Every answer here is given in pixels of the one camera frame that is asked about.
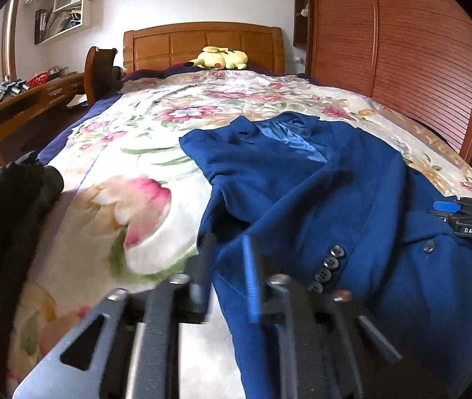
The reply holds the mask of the navy blue suit jacket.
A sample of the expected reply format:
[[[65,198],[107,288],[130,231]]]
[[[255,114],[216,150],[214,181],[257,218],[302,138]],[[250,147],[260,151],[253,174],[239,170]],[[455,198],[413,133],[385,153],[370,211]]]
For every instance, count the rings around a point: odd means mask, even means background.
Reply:
[[[244,235],[304,286],[346,289],[451,396],[472,367],[472,242],[431,214],[441,193],[400,153],[301,113],[238,118],[180,141],[212,186],[200,234],[249,398],[280,393],[274,334],[245,318]]]

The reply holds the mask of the floral quilt bedspread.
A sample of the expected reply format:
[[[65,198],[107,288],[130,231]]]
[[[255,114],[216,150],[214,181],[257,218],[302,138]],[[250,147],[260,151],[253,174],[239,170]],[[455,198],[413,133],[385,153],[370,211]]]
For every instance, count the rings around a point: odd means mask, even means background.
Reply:
[[[472,167],[421,124],[365,96],[250,70],[138,75],[42,150],[65,187],[42,232],[13,321],[7,389],[105,292],[155,286],[196,253],[211,185],[179,145],[242,116],[308,115],[361,129],[445,196],[472,197]]]

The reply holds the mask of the black folded garment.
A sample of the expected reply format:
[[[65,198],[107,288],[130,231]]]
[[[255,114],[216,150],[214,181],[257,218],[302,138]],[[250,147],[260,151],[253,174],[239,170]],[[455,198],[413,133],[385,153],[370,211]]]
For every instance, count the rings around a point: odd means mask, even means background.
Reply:
[[[0,167],[0,336],[12,320],[41,226],[64,188],[35,151]]]

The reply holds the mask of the louvered wooden wardrobe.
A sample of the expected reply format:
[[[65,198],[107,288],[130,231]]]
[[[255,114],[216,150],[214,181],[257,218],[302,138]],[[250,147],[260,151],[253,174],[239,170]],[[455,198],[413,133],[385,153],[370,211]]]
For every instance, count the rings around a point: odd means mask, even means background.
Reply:
[[[318,83],[372,98],[472,164],[472,20],[455,0],[295,0]]]

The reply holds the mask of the wooden desk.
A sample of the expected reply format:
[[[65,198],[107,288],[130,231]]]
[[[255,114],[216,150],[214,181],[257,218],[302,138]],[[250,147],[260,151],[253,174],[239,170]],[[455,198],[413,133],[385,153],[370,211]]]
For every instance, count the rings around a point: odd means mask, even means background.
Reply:
[[[0,144],[28,121],[84,92],[84,74],[54,79],[0,103]],[[6,164],[0,148],[0,167]]]

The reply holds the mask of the wooden chair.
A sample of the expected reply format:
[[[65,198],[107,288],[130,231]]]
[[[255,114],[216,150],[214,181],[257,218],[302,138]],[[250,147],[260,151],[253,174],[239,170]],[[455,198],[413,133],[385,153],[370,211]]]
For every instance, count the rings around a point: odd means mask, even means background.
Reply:
[[[109,94],[112,86],[117,82],[117,76],[121,76],[121,69],[114,67],[116,48],[101,49],[92,46],[84,62],[84,93],[77,93],[68,103],[68,106],[77,106],[84,102],[85,96],[88,106],[92,107],[98,100]]]

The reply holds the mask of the red basket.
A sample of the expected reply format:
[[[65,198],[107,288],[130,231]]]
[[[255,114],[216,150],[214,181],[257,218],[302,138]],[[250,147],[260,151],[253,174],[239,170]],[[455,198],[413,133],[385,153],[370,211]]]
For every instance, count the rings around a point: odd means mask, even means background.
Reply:
[[[49,80],[50,74],[47,71],[41,72],[25,82],[29,88],[36,88],[45,85]]]

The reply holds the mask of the black binoculars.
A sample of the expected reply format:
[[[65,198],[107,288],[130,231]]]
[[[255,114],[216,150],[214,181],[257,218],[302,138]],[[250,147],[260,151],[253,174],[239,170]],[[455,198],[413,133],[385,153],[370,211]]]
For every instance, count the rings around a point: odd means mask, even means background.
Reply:
[[[24,79],[16,79],[13,81],[3,81],[0,85],[0,102],[3,102],[7,97],[14,97],[20,93],[30,90],[30,86]]]

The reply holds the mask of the yellow plush toy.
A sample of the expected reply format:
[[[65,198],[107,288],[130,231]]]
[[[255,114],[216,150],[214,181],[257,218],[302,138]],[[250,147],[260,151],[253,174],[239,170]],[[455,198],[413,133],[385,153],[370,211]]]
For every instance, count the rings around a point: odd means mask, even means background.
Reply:
[[[194,59],[186,63],[187,66],[200,67],[202,69],[237,69],[242,70],[247,67],[248,56],[245,52],[230,48],[219,48],[207,46]]]

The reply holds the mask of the wooden bed headboard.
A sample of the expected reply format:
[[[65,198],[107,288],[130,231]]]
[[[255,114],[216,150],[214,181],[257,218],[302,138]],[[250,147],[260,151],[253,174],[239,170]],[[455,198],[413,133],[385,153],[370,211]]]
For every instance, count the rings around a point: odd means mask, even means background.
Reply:
[[[126,72],[164,70],[197,57],[206,46],[246,52],[253,69],[285,71],[282,30],[258,24],[196,22],[167,24],[123,34]]]

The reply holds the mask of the white wall shelf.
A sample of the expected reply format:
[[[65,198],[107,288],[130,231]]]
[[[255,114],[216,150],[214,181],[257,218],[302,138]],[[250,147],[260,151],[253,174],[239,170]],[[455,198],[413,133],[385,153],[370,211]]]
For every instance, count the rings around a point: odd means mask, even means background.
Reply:
[[[92,0],[26,0],[39,4],[34,16],[34,44],[80,33],[92,27]]]

